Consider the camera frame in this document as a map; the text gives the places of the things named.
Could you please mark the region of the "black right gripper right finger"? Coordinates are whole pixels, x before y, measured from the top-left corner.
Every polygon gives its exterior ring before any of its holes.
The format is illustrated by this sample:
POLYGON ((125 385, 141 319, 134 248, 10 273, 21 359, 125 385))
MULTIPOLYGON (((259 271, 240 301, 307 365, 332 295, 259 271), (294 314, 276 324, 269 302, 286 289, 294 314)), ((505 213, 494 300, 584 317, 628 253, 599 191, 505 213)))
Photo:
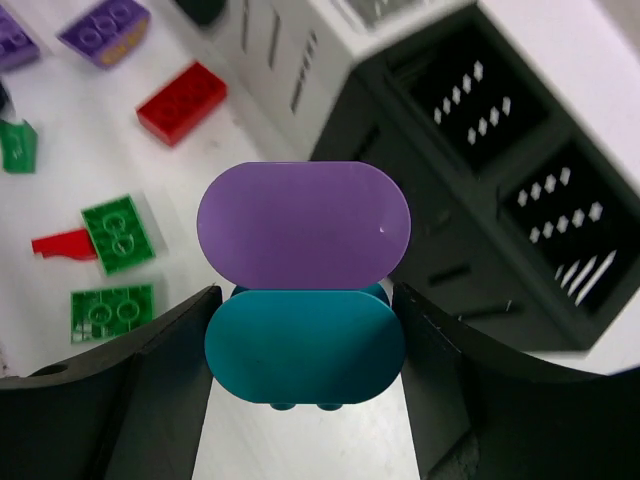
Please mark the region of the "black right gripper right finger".
POLYGON ((635 479, 639 372, 599 375, 512 349, 411 286, 393 288, 424 479, 635 479))

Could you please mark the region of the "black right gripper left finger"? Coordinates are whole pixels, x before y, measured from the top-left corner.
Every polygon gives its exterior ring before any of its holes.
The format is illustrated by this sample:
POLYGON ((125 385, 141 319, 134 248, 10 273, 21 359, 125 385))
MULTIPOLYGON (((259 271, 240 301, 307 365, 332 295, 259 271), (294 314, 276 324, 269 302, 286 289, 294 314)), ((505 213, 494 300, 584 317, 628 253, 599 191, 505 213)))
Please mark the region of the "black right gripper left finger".
POLYGON ((152 322, 1 381, 4 479, 189 479, 212 374, 209 286, 152 322))

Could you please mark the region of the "teal rounded lego piece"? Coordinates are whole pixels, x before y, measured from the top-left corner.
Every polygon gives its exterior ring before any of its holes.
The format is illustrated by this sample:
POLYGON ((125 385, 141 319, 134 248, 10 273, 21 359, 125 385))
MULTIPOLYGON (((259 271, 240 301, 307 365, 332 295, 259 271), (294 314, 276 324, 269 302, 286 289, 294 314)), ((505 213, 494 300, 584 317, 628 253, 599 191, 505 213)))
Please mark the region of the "teal rounded lego piece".
POLYGON ((207 364, 246 402, 325 410, 371 400, 406 357, 400 320, 366 290, 247 290, 213 314, 207 364))

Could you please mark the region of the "purple rounded lego piece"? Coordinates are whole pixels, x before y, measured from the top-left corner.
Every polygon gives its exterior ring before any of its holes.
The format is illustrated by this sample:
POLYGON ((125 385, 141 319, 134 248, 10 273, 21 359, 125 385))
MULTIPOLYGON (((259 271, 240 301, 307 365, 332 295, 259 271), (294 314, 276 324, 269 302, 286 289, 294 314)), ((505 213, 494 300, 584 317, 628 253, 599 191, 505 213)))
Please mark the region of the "purple rounded lego piece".
POLYGON ((206 189, 196 217, 213 269, 246 289, 356 290, 391 273, 411 235, 404 194, 362 162, 247 162, 206 189))

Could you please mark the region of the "green lego brick middle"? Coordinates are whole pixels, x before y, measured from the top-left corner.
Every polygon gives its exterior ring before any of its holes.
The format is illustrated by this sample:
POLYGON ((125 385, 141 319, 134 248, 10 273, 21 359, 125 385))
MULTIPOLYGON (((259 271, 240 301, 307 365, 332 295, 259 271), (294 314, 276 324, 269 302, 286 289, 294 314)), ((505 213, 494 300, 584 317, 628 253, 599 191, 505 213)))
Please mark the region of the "green lego brick middle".
POLYGON ((154 319, 154 286, 76 291, 71 293, 70 306, 72 344, 109 340, 154 319))

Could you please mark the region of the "small red lego piece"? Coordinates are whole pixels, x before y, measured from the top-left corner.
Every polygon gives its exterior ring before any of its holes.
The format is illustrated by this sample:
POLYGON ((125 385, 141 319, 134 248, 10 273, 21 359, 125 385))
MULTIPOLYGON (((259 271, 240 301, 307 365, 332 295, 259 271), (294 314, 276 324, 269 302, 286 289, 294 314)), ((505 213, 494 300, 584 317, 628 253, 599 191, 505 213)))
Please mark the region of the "small red lego piece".
POLYGON ((33 253, 43 258, 65 257, 77 261, 97 260, 98 255, 85 228, 33 239, 33 253))

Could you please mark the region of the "green curved lego brick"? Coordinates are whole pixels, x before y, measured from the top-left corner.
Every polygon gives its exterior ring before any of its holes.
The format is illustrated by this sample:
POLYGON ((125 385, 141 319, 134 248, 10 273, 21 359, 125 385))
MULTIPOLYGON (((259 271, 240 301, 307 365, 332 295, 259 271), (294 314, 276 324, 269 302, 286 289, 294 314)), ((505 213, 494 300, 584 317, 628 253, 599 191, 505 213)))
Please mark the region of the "green curved lego brick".
POLYGON ((86 208, 81 215, 106 275, 140 266, 156 257, 130 195, 86 208))

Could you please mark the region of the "black double bin container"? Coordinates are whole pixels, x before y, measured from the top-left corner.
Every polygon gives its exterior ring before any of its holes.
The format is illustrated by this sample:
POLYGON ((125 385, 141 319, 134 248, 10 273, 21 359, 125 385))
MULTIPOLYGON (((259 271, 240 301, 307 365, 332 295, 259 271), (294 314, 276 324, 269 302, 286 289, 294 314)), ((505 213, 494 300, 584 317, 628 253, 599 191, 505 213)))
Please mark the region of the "black double bin container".
POLYGON ((313 150, 400 188, 391 279, 525 351, 639 310, 639 196, 476 1, 359 60, 313 150))

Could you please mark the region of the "small green lego piece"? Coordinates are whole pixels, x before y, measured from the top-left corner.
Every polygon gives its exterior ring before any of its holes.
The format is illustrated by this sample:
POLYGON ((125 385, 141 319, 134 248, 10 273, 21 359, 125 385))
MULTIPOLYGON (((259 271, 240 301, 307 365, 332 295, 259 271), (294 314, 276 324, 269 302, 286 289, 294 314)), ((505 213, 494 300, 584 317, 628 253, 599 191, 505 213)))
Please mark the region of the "small green lego piece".
POLYGON ((37 147, 38 134, 26 120, 18 124, 1 121, 1 156, 5 172, 33 174, 37 147))

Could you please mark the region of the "red rectangular lego brick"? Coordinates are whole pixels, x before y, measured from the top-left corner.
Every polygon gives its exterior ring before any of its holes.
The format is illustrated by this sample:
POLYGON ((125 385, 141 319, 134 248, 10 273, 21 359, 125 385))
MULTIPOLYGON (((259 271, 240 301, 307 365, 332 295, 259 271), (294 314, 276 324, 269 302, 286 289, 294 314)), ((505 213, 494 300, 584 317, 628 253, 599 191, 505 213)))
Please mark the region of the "red rectangular lego brick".
POLYGON ((227 97, 227 84, 198 61, 136 109, 139 123, 168 147, 174 147, 227 97))

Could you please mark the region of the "purple printed lego brick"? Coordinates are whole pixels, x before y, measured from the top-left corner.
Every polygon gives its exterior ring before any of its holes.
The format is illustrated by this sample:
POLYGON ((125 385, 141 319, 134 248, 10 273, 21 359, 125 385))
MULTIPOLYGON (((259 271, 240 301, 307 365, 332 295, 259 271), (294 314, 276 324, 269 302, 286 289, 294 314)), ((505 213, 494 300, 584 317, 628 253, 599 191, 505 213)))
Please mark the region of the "purple printed lego brick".
POLYGON ((107 70, 141 45, 150 21, 150 11, 137 1, 100 1, 56 37, 96 67, 107 70))

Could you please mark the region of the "purple rectangular lego brick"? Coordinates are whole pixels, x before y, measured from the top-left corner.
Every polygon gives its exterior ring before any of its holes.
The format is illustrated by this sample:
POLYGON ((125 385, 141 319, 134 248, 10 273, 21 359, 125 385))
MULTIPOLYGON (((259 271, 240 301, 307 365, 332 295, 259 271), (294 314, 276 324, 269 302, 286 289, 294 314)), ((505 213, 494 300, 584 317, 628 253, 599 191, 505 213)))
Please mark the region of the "purple rectangular lego brick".
POLYGON ((37 61, 41 54, 38 45, 3 7, 0 7, 0 68, 8 72, 37 61))

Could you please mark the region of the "white double bin container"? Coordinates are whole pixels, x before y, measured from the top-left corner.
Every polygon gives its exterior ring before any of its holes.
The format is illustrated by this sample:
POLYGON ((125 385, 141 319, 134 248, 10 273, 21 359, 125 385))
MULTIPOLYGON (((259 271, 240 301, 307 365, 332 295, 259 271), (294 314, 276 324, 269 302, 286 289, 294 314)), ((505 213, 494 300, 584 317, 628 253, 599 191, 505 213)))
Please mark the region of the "white double bin container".
POLYGON ((266 118, 269 161, 310 158, 351 71, 467 7, 465 1, 184 1, 266 118))

